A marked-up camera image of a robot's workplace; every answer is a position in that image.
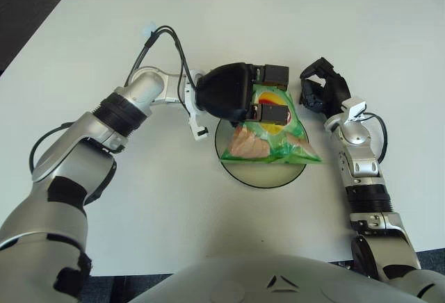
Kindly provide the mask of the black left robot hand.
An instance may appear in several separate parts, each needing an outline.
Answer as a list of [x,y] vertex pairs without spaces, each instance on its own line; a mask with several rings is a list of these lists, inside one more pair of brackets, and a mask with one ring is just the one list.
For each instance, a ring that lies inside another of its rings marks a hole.
[[232,63],[211,70],[197,80],[195,103],[198,109],[232,123],[261,122],[286,125],[286,104],[256,102],[254,87],[286,90],[289,68],[279,65]]

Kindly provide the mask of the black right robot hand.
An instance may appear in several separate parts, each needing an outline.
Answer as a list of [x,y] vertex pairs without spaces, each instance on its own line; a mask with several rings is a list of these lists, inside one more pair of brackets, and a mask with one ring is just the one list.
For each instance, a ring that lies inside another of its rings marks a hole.
[[342,103],[351,98],[345,78],[324,57],[302,71],[300,83],[299,103],[327,119],[342,113]]

